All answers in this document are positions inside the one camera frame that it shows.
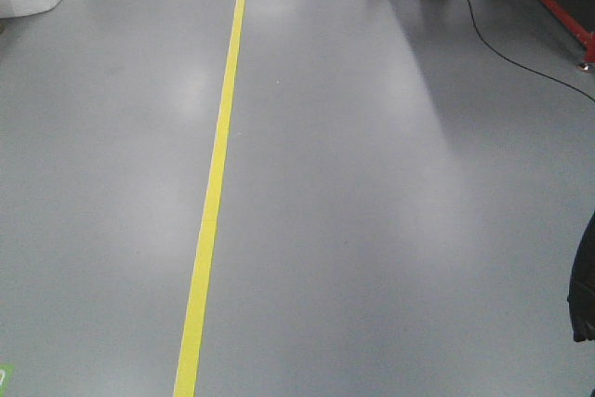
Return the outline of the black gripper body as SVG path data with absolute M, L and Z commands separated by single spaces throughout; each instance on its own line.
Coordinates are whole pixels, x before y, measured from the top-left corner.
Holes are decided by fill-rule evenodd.
M 594 340 L 594 217 L 575 254 L 567 302 L 574 342 Z

